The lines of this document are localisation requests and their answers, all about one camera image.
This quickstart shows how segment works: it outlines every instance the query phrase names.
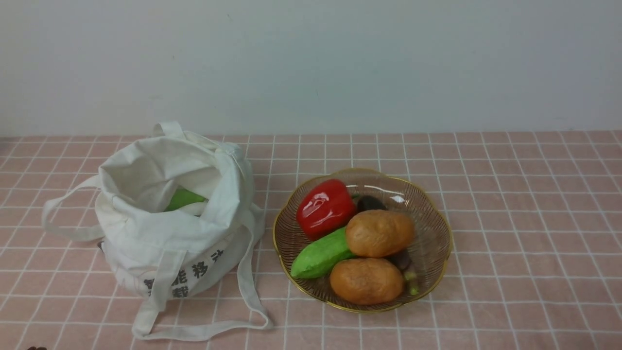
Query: red bell pepper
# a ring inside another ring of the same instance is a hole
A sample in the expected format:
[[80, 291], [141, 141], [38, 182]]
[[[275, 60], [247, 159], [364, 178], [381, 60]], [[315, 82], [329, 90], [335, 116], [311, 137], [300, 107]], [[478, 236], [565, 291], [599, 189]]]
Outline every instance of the red bell pepper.
[[318, 240], [348, 224], [356, 206], [346, 185], [330, 179], [315, 186], [302, 200], [296, 219], [310, 241]]

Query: pink grid tablecloth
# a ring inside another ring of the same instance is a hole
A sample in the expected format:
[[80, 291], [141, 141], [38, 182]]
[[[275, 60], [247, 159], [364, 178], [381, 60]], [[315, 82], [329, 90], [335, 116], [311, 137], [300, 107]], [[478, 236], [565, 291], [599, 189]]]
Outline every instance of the pink grid tablecloth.
[[[210, 343], [133, 340], [140, 300], [117, 288], [101, 252], [40, 228], [47, 199], [134, 139], [0, 139], [1, 349], [622, 349], [620, 131], [225, 137], [247, 151], [267, 209], [253, 266], [276, 328]], [[447, 216], [455, 251], [420, 302], [358, 316], [283, 275], [271, 241], [278, 209], [302, 181], [350, 167], [410, 179]], [[80, 191], [53, 221], [95, 224], [94, 199]], [[169, 303], [157, 327], [222, 319], [254, 319], [232, 273]]]

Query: potato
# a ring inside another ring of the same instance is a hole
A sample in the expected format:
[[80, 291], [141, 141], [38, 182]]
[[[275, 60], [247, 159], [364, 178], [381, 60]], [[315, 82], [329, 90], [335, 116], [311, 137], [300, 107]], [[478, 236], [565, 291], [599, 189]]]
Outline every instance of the potato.
[[400, 212], [367, 210], [346, 226], [348, 248], [359, 257], [382, 258], [406, 249], [415, 238], [411, 217]]
[[344, 260], [330, 273], [330, 286], [340, 298], [357, 305], [387, 303], [404, 291], [404, 278], [385, 259]]

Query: gold rim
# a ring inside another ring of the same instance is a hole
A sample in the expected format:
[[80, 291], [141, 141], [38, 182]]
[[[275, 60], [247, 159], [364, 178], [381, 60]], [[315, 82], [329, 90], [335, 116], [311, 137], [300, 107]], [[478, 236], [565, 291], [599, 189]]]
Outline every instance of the gold rim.
[[285, 267], [285, 263], [283, 262], [283, 258], [281, 256], [281, 252], [279, 251], [279, 247], [276, 244], [276, 222], [277, 220], [279, 220], [279, 217], [281, 216], [281, 214], [283, 213], [283, 210], [285, 209], [285, 207], [281, 208], [279, 210], [279, 213], [276, 215], [276, 217], [274, 218], [274, 222], [272, 223], [272, 244], [274, 245], [274, 250], [276, 251], [276, 254], [279, 256], [279, 263], [281, 264], [281, 268], [283, 269], [283, 272], [285, 273], [285, 275], [287, 276], [287, 278], [303, 293], [305, 293], [306, 295], [309, 295], [311, 298], [319, 300], [323, 303], [326, 303], [334, 308], [337, 308], [339, 310], [343, 310], [343, 311], [348, 311], [351, 313], [362, 313], [362, 314], [375, 314], [375, 313], [383, 313], [385, 311], [391, 311], [391, 310], [395, 310], [400, 306], [404, 306], [404, 305], [408, 305], [410, 303], [413, 303], [423, 297], [425, 297], [426, 295], [430, 294], [430, 292], [432, 290], [434, 290], [434, 288], [436, 288], [439, 283], [443, 280], [443, 277], [445, 277], [445, 272], [447, 271], [447, 264], [449, 262], [449, 257], [452, 254], [452, 250], [453, 250], [453, 232], [452, 232], [452, 228], [451, 226], [449, 226], [449, 223], [447, 222], [447, 219], [445, 218], [445, 216], [436, 208], [436, 205], [434, 204], [434, 202], [432, 200], [430, 200], [430, 197], [427, 195], [427, 193], [419, 186], [417, 186], [416, 184], [401, 179], [399, 177], [393, 177], [393, 176], [387, 176], [377, 170], [374, 169], [367, 169], [367, 168], [350, 168], [350, 169], [344, 169], [344, 170], [339, 170], [336, 171], [332, 174], [328, 174], [328, 175], [322, 175], [322, 176], [317, 176], [317, 177], [313, 177], [312, 179], [306, 180], [305, 182], [303, 182], [302, 184], [299, 184], [293, 191], [292, 193], [289, 195], [289, 197], [287, 198], [287, 203], [289, 203], [289, 201], [292, 199], [292, 196], [294, 195], [295, 192], [297, 192], [302, 186], [306, 185], [307, 183], [317, 180], [317, 179], [323, 179], [325, 177], [332, 177], [332, 176], [336, 176], [338, 174], [343, 174], [343, 173], [349, 173], [352, 171], [366, 171], [369, 173], [375, 173], [378, 175], [382, 175], [384, 177], [388, 177], [389, 179], [395, 179], [398, 181], [402, 181], [402, 182], [406, 182], [407, 184], [410, 184], [411, 186], [416, 187], [418, 190], [421, 191], [421, 193], [423, 193], [423, 195], [425, 196], [425, 199], [427, 199], [427, 201], [432, 205], [433, 210], [440, 216], [440, 218], [443, 220], [443, 222], [445, 223], [445, 226], [447, 226], [447, 230], [449, 231], [449, 249], [447, 250], [447, 256], [445, 257], [445, 261], [443, 262], [443, 269], [441, 269], [440, 272], [440, 277], [438, 280], [436, 280], [436, 282], [434, 282], [434, 284], [428, 288], [428, 290], [426, 290], [425, 292], [421, 293], [420, 295], [418, 295], [416, 298], [406, 302], [406, 303], [399, 303], [393, 306], [390, 306], [388, 308], [384, 308], [384, 309], [380, 309], [380, 310], [356, 310], [356, 309], [351, 309], [351, 308], [346, 308], [344, 306], [341, 305], [337, 305], [334, 303], [331, 303], [328, 300], [324, 300], [321, 298], [317, 298], [315, 295], [309, 293], [307, 290], [305, 290], [304, 288], [302, 288], [295, 279], [292, 278], [292, 276], [290, 275], [290, 273], [287, 271], [287, 268]]

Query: green vegetable in bag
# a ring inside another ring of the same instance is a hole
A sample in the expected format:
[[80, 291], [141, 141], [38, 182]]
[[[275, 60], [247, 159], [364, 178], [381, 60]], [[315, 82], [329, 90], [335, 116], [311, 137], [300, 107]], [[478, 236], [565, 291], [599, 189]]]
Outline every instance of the green vegetable in bag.
[[181, 207], [185, 207], [193, 203], [205, 202], [205, 198], [196, 193], [190, 192], [185, 188], [178, 188], [170, 199], [169, 206], [164, 209], [165, 212], [171, 212]]

